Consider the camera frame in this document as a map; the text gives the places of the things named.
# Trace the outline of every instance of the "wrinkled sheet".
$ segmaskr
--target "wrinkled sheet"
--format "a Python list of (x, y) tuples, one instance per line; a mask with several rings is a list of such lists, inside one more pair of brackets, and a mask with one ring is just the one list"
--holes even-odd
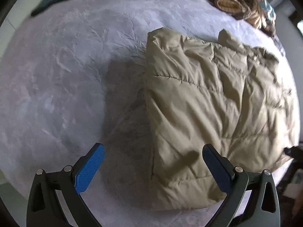
[[(163, 26), (209, 41), (225, 28), (274, 53), (284, 68), (283, 81), (294, 86), (286, 58), (269, 37), (206, 0), (55, 4), (21, 25), (0, 62), (0, 170), (23, 196), (28, 197), (37, 169), (59, 171), (101, 142), (105, 160), (81, 194), (101, 225), (208, 222), (219, 203), (193, 211), (148, 209), (152, 144), (143, 97), (144, 51), (147, 33)], [(274, 173), (276, 182), (288, 165)]]

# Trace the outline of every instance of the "beige puffer jacket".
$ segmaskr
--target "beige puffer jacket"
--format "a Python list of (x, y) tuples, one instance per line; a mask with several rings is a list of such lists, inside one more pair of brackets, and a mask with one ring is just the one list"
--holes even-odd
[(225, 198), (201, 151), (211, 143), (236, 166), (261, 172), (290, 158), (297, 145), (291, 89), (278, 60), (228, 31), (220, 44), (166, 28), (148, 34), (145, 97), (154, 139), (153, 209), (191, 209)]

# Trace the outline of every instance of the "blue gripper pad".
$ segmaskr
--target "blue gripper pad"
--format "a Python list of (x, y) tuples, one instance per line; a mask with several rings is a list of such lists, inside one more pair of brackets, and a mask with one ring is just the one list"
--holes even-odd
[(209, 148), (208, 144), (204, 145), (202, 149), (202, 157), (220, 190), (226, 194), (229, 194), (231, 191), (231, 176), (221, 164), (219, 160), (219, 157), (221, 156), (219, 153), (215, 150), (215, 148), (213, 148), (213, 150), (214, 151)]
[(75, 189), (78, 194), (84, 192), (91, 183), (95, 173), (101, 165), (105, 156), (105, 149), (99, 144), (97, 149), (91, 154), (90, 158), (84, 163), (83, 167), (75, 176)]

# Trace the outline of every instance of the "silver screw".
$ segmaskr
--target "silver screw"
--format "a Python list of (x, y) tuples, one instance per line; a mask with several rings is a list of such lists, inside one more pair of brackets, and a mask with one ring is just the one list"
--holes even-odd
[(239, 172), (239, 173), (243, 172), (243, 168), (240, 166), (236, 166), (235, 170), (236, 170), (236, 172)]
[(71, 166), (66, 166), (64, 167), (64, 171), (65, 172), (70, 172), (72, 170), (72, 167)]
[(271, 174), (271, 172), (269, 170), (264, 170), (264, 173), (269, 176)]
[(42, 169), (39, 169), (39, 170), (37, 170), (37, 172), (36, 172), (37, 175), (41, 175), (42, 173), (43, 173), (43, 170), (42, 170)]

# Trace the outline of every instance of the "white bedsheet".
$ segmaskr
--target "white bedsheet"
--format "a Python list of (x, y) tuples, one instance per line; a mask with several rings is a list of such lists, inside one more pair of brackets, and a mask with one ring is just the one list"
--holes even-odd
[[(210, 41), (225, 28), (274, 53), (283, 80), (294, 86), (286, 58), (269, 37), (206, 0), (58, 3), (22, 24), (0, 63), (0, 170), (23, 196), (28, 197), (37, 169), (59, 171), (101, 142), (105, 160), (81, 194), (101, 225), (208, 222), (220, 203), (193, 211), (148, 210), (151, 135), (142, 91), (144, 50), (147, 33), (163, 26)], [(274, 173), (276, 182), (288, 166)]]

